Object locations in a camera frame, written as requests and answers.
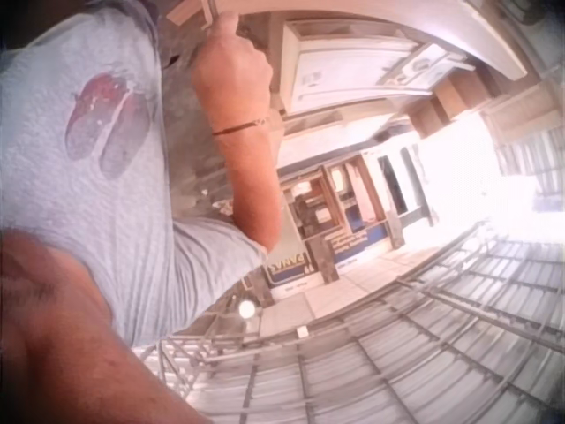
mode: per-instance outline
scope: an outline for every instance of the bracelet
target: bracelet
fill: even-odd
[[[237,131],[244,130],[246,128],[251,128],[252,126],[261,126],[267,122],[267,119],[264,117],[262,119],[255,119],[254,121],[248,122],[247,124],[242,124],[238,126],[232,126],[231,128],[226,128],[225,130],[221,130],[218,132],[212,132],[212,135],[225,135],[235,133]]]

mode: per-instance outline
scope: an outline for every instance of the hand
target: hand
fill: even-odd
[[[273,70],[264,53],[236,35],[238,21],[222,13],[192,66],[194,91],[214,132],[268,115]]]

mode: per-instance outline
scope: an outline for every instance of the metal scaffolding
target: metal scaffolding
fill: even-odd
[[[558,422],[563,245],[486,227],[309,337],[173,337],[138,354],[218,423]]]

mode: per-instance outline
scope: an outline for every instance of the t-shirt sleeve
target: t-shirt sleeve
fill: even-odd
[[[179,290],[173,311],[175,331],[186,328],[267,258],[267,250],[229,220],[176,220],[174,237]]]

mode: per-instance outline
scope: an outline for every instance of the man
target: man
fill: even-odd
[[[188,326],[275,245],[272,71],[236,36],[237,16],[214,23],[192,84],[225,156],[233,223],[173,222],[151,14],[138,0],[78,3],[36,2],[5,33],[0,416],[204,422],[130,346]]]

